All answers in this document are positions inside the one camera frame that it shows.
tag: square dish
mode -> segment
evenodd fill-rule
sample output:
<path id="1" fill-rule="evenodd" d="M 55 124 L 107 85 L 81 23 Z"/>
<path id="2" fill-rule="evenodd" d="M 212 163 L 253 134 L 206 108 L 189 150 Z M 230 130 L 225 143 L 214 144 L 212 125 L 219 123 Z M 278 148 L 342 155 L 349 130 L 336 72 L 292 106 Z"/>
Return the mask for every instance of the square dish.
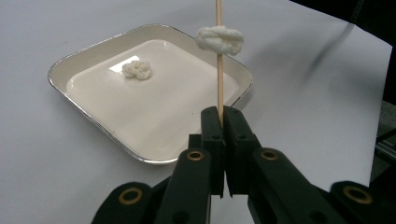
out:
<path id="1" fill-rule="evenodd" d="M 152 77 L 126 78 L 121 67 L 148 61 Z M 234 105 L 252 75 L 224 56 L 224 104 Z M 217 104 L 216 54 L 161 24 L 139 27 L 55 63 L 49 83 L 138 160 L 166 164 L 200 132 L 201 111 Z"/>

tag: white table surface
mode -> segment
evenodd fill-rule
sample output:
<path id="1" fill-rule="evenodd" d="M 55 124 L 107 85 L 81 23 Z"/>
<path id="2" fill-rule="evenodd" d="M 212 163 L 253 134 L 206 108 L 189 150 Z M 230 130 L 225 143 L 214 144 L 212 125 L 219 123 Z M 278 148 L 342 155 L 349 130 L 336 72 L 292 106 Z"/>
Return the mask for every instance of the white table surface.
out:
<path id="1" fill-rule="evenodd" d="M 282 150 L 323 189 L 341 180 L 368 185 L 391 46 L 286 0 L 222 4 L 223 23 L 246 38 L 235 59 L 254 81 L 238 106 L 262 145 Z M 215 1 L 2 1 L 0 223 L 90 223 L 115 187 L 169 176 L 174 164 L 130 157 L 47 73 L 62 57 L 141 25 L 194 35 L 215 20 Z M 214 198 L 212 223 L 252 223 L 247 198 Z"/>

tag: wooden skewer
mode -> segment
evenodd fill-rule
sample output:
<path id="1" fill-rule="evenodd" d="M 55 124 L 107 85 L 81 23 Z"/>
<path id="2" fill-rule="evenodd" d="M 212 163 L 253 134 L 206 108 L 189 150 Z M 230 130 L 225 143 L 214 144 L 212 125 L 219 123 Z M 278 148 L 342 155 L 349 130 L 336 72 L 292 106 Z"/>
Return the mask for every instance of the wooden skewer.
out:
<path id="1" fill-rule="evenodd" d="M 216 0 L 216 24 L 221 26 L 221 0 Z M 220 126 L 224 121 L 224 90 L 223 90 L 223 60 L 222 54 L 218 54 L 218 111 Z"/>

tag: tray rim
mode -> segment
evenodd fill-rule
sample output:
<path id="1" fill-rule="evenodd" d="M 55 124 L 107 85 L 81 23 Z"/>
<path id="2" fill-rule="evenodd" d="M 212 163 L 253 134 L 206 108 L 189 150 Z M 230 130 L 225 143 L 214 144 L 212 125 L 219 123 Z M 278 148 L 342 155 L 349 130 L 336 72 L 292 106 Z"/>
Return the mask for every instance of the tray rim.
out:
<path id="1" fill-rule="evenodd" d="M 68 59 L 68 58 L 71 58 L 71 57 L 74 57 L 74 56 L 76 56 L 76 55 L 80 54 L 81 52 L 84 52 L 84 51 L 86 51 L 86 50 L 88 50 L 88 49 L 93 49 L 93 48 L 95 48 L 95 47 L 97 47 L 97 46 L 99 46 L 99 45 L 105 44 L 106 42 L 108 42 L 108 41 L 110 41 L 110 40 L 112 40 L 112 39 L 115 39 L 115 38 L 117 38 L 117 37 L 119 37 L 119 36 L 128 35 L 128 34 L 131 33 L 131 32 L 137 31 L 137 30 L 142 29 L 142 28 L 151 27 L 151 26 L 160 26 L 160 27 L 163 27 L 163 28 L 166 28 L 166 29 L 173 29 L 173 30 L 179 32 L 181 35 L 185 35 L 185 36 L 187 36 L 187 37 L 190 37 L 190 38 L 194 39 L 193 36 L 187 35 L 186 33 L 182 32 L 182 31 L 178 30 L 177 28 L 175 28 L 175 27 L 173 27 L 173 26 L 170 26 L 170 25 L 161 24 L 161 23 L 145 24 L 145 25 L 139 26 L 139 27 L 137 27 L 137 28 L 134 28 L 133 30 L 130 30 L 130 31 L 128 31 L 128 32 L 121 33 L 121 34 L 118 34 L 118 35 L 114 35 L 114 36 L 112 36 L 112 37 L 110 37 L 110 38 L 108 38 L 108 39 L 105 39 L 105 40 L 100 41 L 100 42 L 98 42 L 98 43 L 96 43 L 96 44 L 90 45 L 90 46 L 88 46 L 88 47 L 86 47 L 86 48 L 80 49 L 80 50 L 78 50 L 78 51 L 76 51 L 76 52 L 74 52 L 74 53 L 72 53 L 72 54 L 69 54 L 69 55 L 66 55 L 66 56 L 62 57 L 60 60 L 58 60 L 56 63 L 54 63 L 54 64 L 50 67 L 50 69 L 49 69 L 49 71 L 48 71 L 48 76 L 47 76 L 47 78 L 48 78 L 49 84 L 50 84 L 55 90 L 57 90 L 58 92 L 60 92 L 60 93 L 67 99 L 68 102 L 70 102 L 80 113 L 83 114 L 84 117 L 86 117 L 90 122 L 92 122 L 96 127 L 98 127 L 102 132 L 104 132 L 108 137 L 110 137 L 110 139 L 112 139 L 114 142 L 116 142 L 116 143 L 117 143 L 124 151 L 126 151 L 129 155 L 131 155 L 131 156 L 134 157 L 135 159 L 137 159 L 137 160 L 139 160 L 139 161 L 142 161 L 142 162 L 145 162 L 145 163 L 156 164 L 156 165 L 165 165 L 165 164 L 168 164 L 168 163 L 172 163 L 172 162 L 174 162 L 174 161 L 177 161 L 178 158 L 173 158 L 173 159 L 165 160 L 165 161 L 155 161 L 155 160 L 147 159 L 147 158 L 144 158 L 144 157 L 141 157 L 141 156 L 135 154 L 131 149 L 129 149 L 127 146 L 125 146 L 117 137 L 115 137 L 113 134 L 111 134 L 105 127 L 103 127 L 95 118 L 93 118 L 92 116 L 90 116 L 90 114 L 87 113 L 81 106 L 79 106 L 73 99 L 71 99 L 71 98 L 66 94 L 66 92 L 62 91 L 58 86 L 56 86 L 55 83 L 54 83 L 53 80 L 52 80 L 52 72 L 53 72 L 53 70 L 55 69 L 55 67 L 56 67 L 57 65 L 59 65 L 60 63 L 62 63 L 64 60 L 66 60 L 66 59 Z M 235 60 L 234 58 L 229 57 L 228 55 L 223 55 L 223 57 L 227 57 L 228 60 L 231 60 L 231 61 L 233 61 L 233 62 L 239 64 L 240 66 L 242 66 L 245 70 L 248 71 L 248 75 L 249 75 L 249 80 L 250 80 L 250 82 L 248 83 L 247 88 L 246 88 L 246 89 L 245 89 L 245 90 L 244 90 L 244 91 L 243 91 L 243 92 L 242 92 L 242 93 L 230 104 L 230 106 L 234 106 L 234 105 L 235 105 L 237 102 L 239 102 L 239 100 L 240 100 L 243 96 L 245 96 L 245 95 L 248 93 L 248 91 L 251 89 L 252 84 L 253 84 L 253 77 L 252 77 L 250 71 L 249 71 L 242 63 L 238 62 L 238 61 Z"/>

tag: white paper surface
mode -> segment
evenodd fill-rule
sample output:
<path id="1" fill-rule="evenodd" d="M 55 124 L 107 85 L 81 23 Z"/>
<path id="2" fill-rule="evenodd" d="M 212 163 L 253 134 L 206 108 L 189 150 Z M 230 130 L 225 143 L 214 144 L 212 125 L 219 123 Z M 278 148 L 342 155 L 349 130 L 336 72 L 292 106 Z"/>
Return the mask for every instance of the white paper surface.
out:
<path id="1" fill-rule="evenodd" d="M 127 155 L 47 73 L 63 56 L 144 24 L 194 35 L 215 21 L 214 2 L 192 0 L 1 3 L 0 223 L 90 223 L 115 187 L 169 176 L 174 165 Z M 321 188 L 368 184 L 390 46 L 283 0 L 224 1 L 223 23 L 246 39 L 235 59 L 254 87 L 241 105 L 262 145 Z M 212 222 L 252 223 L 247 201 L 214 200 Z"/>

